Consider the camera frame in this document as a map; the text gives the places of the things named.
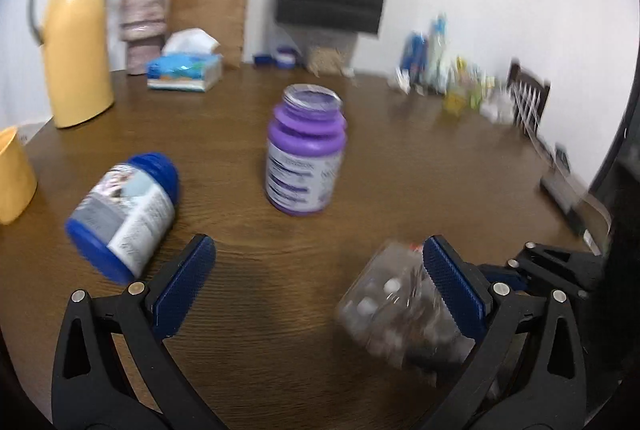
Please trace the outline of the blue drink can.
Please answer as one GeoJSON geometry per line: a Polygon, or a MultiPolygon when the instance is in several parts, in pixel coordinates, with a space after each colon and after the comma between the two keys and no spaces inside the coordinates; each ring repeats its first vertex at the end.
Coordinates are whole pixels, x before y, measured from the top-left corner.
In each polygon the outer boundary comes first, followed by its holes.
{"type": "Polygon", "coordinates": [[[420,32],[409,34],[400,62],[400,71],[410,83],[419,83],[426,67],[427,37],[420,32]]]}

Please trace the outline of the glass of yellow tea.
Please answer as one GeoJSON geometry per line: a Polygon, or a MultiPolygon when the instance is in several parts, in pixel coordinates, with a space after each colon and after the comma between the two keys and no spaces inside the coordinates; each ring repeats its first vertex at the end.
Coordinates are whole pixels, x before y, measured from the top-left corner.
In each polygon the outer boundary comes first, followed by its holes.
{"type": "Polygon", "coordinates": [[[459,84],[450,84],[442,100],[442,109],[450,115],[460,117],[469,104],[468,90],[459,84]]]}

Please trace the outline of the colourful snack packets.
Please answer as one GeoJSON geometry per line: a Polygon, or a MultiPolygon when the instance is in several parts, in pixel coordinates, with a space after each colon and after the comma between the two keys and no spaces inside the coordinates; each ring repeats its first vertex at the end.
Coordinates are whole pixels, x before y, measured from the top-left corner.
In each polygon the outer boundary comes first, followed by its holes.
{"type": "Polygon", "coordinates": [[[454,93],[465,99],[472,110],[480,109],[497,85],[497,79],[480,69],[477,64],[457,57],[454,60],[454,93]]]}

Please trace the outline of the crumpled white tissue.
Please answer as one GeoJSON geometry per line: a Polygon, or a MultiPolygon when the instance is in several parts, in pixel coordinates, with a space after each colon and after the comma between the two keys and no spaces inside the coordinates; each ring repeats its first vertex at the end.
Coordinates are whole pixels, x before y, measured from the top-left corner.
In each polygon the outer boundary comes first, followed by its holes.
{"type": "Polygon", "coordinates": [[[387,81],[388,86],[395,92],[401,92],[408,95],[411,90],[410,75],[407,70],[396,68],[395,72],[387,81]]]}

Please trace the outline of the black phone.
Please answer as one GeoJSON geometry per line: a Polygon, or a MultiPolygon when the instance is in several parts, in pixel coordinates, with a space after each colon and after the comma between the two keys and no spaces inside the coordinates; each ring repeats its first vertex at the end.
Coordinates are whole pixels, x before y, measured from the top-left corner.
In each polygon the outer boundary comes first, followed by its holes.
{"type": "Polygon", "coordinates": [[[586,227],[585,222],[576,211],[579,195],[565,177],[559,171],[550,171],[541,176],[539,189],[562,215],[572,233],[582,237],[586,227]]]}

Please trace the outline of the white power strip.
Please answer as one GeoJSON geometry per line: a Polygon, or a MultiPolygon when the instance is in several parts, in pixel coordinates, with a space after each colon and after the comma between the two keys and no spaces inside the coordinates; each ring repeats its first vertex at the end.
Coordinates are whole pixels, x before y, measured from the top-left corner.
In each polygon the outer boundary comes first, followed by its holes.
{"type": "Polygon", "coordinates": [[[480,114],[492,124],[512,124],[514,104],[510,92],[504,88],[495,88],[480,104],[480,114]]]}

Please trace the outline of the blue bottle cap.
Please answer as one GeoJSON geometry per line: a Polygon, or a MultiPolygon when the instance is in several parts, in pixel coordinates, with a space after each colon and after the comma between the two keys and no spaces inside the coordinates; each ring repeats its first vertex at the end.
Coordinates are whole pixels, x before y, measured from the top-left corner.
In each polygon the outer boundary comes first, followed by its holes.
{"type": "Polygon", "coordinates": [[[273,57],[269,54],[256,54],[253,61],[256,67],[269,67],[274,64],[273,57]]]}

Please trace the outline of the purple supplement bottle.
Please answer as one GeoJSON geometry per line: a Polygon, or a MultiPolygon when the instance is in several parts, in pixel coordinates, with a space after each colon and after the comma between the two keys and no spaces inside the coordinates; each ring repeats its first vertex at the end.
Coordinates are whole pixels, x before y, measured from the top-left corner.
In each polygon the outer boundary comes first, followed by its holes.
{"type": "Polygon", "coordinates": [[[333,90],[293,84],[273,109],[268,125],[265,191],[291,215],[322,211],[329,204],[347,142],[343,103],[333,90]]]}

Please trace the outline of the clear glass bottle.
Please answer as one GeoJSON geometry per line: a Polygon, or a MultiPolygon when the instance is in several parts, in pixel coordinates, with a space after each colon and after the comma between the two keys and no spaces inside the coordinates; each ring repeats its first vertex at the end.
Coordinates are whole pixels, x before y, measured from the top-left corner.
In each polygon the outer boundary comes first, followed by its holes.
{"type": "Polygon", "coordinates": [[[439,92],[440,64],[446,49],[447,18],[440,14],[432,23],[428,36],[427,62],[425,67],[424,82],[428,88],[439,92]]]}

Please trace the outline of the blue white supplement bottle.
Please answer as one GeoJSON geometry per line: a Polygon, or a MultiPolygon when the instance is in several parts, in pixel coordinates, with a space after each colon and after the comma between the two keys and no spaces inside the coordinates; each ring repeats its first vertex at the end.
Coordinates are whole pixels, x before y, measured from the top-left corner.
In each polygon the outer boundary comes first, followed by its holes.
{"type": "Polygon", "coordinates": [[[104,277],[141,277],[175,220],[179,174],[163,153],[140,153],[113,165],[65,222],[67,237],[104,277]]]}

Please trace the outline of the dark wooden chair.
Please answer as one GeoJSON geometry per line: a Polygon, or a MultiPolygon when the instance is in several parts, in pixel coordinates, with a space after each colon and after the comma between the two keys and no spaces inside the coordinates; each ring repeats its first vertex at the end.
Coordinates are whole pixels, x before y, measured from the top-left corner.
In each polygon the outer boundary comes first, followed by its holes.
{"type": "Polygon", "coordinates": [[[514,58],[506,79],[506,90],[513,101],[514,124],[527,137],[536,137],[550,94],[550,82],[538,80],[514,58]]]}

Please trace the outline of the clear plastic christmas cup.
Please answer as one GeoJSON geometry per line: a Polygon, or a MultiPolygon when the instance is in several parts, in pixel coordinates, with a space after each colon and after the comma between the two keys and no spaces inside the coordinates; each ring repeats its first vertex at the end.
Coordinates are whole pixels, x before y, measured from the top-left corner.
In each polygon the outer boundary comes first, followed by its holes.
{"type": "Polygon", "coordinates": [[[336,319],[376,358],[428,374],[462,364],[475,344],[425,271],[422,249],[399,241],[371,257],[338,302],[336,319]]]}

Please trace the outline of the brown paper bag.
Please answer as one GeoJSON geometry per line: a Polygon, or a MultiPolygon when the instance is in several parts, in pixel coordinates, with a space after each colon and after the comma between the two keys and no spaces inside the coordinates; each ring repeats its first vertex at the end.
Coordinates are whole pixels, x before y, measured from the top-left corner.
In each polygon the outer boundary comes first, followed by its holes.
{"type": "Polygon", "coordinates": [[[248,0],[169,0],[168,30],[198,28],[218,42],[213,52],[235,69],[243,60],[248,0]]]}

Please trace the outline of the yellow ceramic mug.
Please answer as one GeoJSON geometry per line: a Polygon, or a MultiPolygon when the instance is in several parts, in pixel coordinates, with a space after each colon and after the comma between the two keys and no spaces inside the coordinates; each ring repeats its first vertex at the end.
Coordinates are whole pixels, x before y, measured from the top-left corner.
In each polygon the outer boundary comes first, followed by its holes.
{"type": "Polygon", "coordinates": [[[37,189],[32,164],[18,138],[17,127],[1,131],[0,221],[9,225],[28,207],[37,189]]]}

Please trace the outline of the small purple white jar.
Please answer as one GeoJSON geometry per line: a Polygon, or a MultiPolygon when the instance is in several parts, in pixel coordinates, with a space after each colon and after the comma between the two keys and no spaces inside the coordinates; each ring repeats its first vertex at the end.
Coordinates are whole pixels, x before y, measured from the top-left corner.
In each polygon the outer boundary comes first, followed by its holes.
{"type": "Polygon", "coordinates": [[[298,65],[299,52],[293,47],[278,47],[274,53],[276,66],[283,70],[294,69],[298,65]]]}

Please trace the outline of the blue tissue box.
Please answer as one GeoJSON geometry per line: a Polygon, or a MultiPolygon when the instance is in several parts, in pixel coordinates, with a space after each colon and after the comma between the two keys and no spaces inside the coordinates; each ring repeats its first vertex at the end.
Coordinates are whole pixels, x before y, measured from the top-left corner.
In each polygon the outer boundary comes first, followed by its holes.
{"type": "Polygon", "coordinates": [[[206,93],[222,77],[220,46],[204,30],[181,30],[168,38],[157,57],[146,65],[146,86],[151,90],[206,93]]]}

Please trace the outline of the clear jar of grains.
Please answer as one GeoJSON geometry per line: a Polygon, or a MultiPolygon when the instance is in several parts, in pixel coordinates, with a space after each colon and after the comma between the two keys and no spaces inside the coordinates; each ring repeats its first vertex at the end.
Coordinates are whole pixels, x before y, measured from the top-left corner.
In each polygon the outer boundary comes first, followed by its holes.
{"type": "Polygon", "coordinates": [[[350,78],[352,56],[357,34],[341,31],[312,31],[305,48],[305,67],[319,78],[323,75],[341,75],[350,78]]]}

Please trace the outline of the yellow thermos jug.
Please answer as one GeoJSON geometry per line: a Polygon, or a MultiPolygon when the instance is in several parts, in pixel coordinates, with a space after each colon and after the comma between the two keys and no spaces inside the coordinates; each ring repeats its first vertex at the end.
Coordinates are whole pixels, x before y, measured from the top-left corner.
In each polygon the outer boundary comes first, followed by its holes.
{"type": "Polygon", "coordinates": [[[54,125],[76,127],[114,104],[105,0],[28,0],[54,125]]]}

